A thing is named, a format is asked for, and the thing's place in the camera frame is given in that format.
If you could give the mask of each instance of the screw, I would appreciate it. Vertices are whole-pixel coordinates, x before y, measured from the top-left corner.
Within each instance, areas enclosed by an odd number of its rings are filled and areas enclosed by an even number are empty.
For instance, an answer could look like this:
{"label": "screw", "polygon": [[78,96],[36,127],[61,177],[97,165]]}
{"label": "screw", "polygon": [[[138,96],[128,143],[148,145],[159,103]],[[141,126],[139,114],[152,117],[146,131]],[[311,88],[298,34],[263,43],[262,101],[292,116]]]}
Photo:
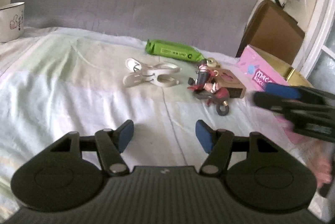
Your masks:
{"label": "screw", "polygon": [[215,165],[205,165],[201,170],[205,174],[216,174],[219,172],[219,169]]}
{"label": "screw", "polygon": [[127,170],[127,166],[124,164],[112,164],[109,167],[109,170],[111,170],[114,174],[122,173]]}

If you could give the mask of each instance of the white plastic clip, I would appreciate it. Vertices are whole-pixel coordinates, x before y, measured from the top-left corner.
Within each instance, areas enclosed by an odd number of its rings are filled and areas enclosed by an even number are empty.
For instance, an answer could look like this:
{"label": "white plastic clip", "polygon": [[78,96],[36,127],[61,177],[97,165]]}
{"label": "white plastic clip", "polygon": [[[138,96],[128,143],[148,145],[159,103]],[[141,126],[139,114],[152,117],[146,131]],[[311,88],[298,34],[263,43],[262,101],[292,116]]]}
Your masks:
{"label": "white plastic clip", "polygon": [[179,83],[170,74],[180,72],[181,68],[172,63],[158,63],[150,66],[130,58],[126,60],[126,67],[131,71],[123,78],[126,87],[133,87],[143,82],[151,82],[160,87],[171,87]]}

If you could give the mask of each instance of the ribbed black surface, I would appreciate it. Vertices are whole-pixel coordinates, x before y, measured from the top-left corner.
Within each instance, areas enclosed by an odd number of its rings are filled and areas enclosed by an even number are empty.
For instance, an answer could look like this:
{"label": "ribbed black surface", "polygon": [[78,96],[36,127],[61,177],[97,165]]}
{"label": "ribbed black surface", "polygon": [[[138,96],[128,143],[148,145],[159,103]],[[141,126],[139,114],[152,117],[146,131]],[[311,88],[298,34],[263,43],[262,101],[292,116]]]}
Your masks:
{"label": "ribbed black surface", "polygon": [[219,180],[193,167],[136,167],[109,180],[91,202],[63,213],[21,209],[6,224],[227,223],[321,224],[308,210],[287,215],[259,213],[237,203]]}

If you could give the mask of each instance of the pink cartoon drawing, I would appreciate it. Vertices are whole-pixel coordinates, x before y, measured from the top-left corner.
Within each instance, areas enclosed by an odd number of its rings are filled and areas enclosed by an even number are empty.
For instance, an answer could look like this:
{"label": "pink cartoon drawing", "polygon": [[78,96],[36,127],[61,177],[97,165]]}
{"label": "pink cartoon drawing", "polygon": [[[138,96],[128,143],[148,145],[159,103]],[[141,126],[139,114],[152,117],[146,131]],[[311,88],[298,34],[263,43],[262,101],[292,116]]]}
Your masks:
{"label": "pink cartoon drawing", "polygon": [[9,23],[9,28],[10,29],[15,29],[17,27],[17,15],[14,16],[14,19],[12,21],[10,21]]}

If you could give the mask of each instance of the white mug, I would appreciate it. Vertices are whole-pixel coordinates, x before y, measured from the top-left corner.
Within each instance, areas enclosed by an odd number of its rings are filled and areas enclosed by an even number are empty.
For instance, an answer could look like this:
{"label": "white mug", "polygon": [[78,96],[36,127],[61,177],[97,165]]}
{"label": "white mug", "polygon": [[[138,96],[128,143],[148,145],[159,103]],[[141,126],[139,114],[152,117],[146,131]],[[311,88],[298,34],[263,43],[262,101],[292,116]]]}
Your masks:
{"label": "white mug", "polygon": [[24,2],[0,7],[0,43],[18,39],[23,34]]}

